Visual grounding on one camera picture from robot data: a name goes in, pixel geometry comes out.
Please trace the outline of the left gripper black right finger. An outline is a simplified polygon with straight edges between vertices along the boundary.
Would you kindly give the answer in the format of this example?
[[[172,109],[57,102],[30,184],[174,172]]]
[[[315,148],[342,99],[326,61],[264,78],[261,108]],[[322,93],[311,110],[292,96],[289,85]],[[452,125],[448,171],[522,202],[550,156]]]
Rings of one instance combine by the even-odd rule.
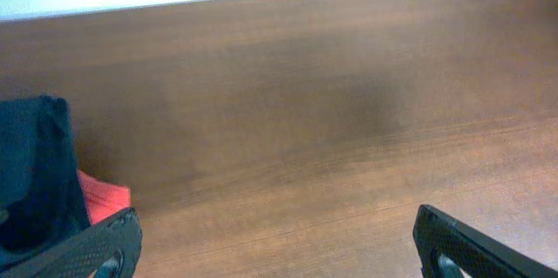
[[[557,278],[556,270],[431,205],[418,208],[413,239],[424,277]]]

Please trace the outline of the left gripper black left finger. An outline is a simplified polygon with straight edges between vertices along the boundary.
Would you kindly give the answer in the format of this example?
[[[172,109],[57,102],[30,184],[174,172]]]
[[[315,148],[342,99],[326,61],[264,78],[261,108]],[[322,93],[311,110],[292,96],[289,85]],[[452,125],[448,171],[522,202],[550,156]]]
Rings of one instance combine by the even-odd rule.
[[[79,234],[1,273],[3,278],[131,278],[142,230],[134,208],[122,209]]]

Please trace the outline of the dark blue shorts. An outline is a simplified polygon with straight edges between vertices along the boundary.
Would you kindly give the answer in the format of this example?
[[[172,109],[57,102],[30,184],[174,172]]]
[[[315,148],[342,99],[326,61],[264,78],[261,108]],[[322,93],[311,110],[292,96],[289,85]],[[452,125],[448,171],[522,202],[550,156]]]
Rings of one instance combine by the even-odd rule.
[[[45,95],[2,102],[1,269],[90,225],[67,102]]]

